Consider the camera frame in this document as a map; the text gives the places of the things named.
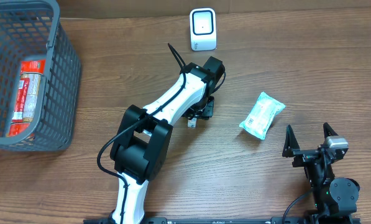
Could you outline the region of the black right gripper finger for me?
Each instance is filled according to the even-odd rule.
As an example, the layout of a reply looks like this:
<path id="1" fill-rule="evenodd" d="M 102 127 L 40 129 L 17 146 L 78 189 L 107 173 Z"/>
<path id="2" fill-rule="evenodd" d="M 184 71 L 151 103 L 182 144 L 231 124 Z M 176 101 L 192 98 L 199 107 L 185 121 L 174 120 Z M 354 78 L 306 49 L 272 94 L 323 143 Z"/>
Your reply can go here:
<path id="1" fill-rule="evenodd" d="M 300 146 L 296 140 L 295 134 L 291 125 L 286 127 L 286 138 L 283 147 L 282 156 L 283 157 L 294 157 L 295 152 L 300 150 Z"/>
<path id="2" fill-rule="evenodd" d="M 324 131 L 324 138 L 338 135 L 328 123 L 323 124 L 323 131 Z"/>

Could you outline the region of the small orange box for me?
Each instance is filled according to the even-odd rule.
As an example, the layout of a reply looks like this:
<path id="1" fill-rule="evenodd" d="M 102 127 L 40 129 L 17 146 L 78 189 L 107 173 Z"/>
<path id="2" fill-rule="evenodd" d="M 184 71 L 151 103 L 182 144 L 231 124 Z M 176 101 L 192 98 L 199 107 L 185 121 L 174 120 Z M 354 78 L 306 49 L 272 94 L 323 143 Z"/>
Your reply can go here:
<path id="1" fill-rule="evenodd" d="M 196 122 L 197 122 L 196 118 L 189 119 L 188 120 L 188 127 L 189 128 L 195 128 L 196 127 Z"/>

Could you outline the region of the teal wet wipes pack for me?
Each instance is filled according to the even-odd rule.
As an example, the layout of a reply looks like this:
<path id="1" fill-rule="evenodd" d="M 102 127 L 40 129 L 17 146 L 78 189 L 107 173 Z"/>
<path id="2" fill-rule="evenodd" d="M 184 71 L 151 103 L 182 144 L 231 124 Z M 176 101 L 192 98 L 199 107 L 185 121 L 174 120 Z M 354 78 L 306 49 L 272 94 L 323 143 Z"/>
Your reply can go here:
<path id="1" fill-rule="evenodd" d="M 285 104 L 261 92 L 250 113 L 239 127 L 258 139 L 264 140 L 274 117 L 285 107 Z"/>

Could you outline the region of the red snack packet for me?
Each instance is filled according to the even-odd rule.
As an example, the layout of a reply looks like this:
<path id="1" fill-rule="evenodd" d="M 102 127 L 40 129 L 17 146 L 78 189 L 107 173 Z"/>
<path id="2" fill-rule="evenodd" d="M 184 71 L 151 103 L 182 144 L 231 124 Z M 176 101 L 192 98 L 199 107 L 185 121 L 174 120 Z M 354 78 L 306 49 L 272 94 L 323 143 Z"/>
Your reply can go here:
<path id="1" fill-rule="evenodd" d="M 45 59 L 42 60 L 28 60 L 22 61 L 20 67 L 20 80 L 17 87 L 16 100 L 14 104 L 14 111 L 12 114 L 11 125 L 9 127 L 7 137 L 17 136 L 18 134 L 25 131 L 30 123 L 23 122 L 22 115 L 24 111 L 25 100 L 27 96 L 27 90 L 29 87 L 29 79 L 22 78 L 21 75 L 24 72 L 29 73 L 40 73 L 41 79 L 44 74 Z"/>

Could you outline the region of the orange brown snack bag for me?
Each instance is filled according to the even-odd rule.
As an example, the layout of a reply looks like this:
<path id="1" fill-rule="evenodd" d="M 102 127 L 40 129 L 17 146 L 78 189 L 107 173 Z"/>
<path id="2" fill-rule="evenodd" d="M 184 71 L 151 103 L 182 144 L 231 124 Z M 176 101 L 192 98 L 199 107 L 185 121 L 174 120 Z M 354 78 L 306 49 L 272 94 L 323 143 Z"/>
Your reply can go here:
<path id="1" fill-rule="evenodd" d="M 33 120 L 35 114 L 41 74 L 24 72 L 21 77 L 29 79 L 29 87 L 27 90 L 22 119 L 23 122 L 30 123 Z"/>

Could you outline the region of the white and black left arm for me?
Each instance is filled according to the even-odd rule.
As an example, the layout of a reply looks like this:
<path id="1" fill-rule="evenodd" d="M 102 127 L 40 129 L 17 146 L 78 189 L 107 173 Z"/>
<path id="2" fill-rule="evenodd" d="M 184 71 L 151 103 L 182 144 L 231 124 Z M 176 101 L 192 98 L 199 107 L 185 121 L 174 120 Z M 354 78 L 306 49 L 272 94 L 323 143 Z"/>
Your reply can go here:
<path id="1" fill-rule="evenodd" d="M 189 63 L 160 98 L 142 108 L 132 105 L 125 110 L 110 152 L 119 176 L 119 193 L 109 223 L 144 219 L 147 187 L 163 166 L 174 124 L 181 117 L 190 121 L 211 118 L 212 94 L 224 77 L 225 66 L 217 58 L 208 58 L 202 67 Z"/>

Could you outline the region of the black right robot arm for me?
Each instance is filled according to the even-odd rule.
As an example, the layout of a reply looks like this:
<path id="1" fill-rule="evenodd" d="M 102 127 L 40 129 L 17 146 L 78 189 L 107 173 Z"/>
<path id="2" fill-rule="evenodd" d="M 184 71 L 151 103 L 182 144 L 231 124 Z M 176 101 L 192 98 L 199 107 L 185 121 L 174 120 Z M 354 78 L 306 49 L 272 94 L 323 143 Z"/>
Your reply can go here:
<path id="1" fill-rule="evenodd" d="M 360 185 L 351 178 L 336 177 L 332 164 L 343 159 L 349 149 L 344 136 L 338 135 L 328 123 L 323 124 L 324 142 L 316 149 L 302 150 L 291 126 L 286 128 L 282 156 L 293 158 L 293 167 L 302 167 L 310 189 L 286 208 L 282 223 L 288 223 L 291 208 L 308 195 L 313 195 L 314 210 L 305 211 L 298 223 L 360 223 L 353 219 L 357 211 Z"/>

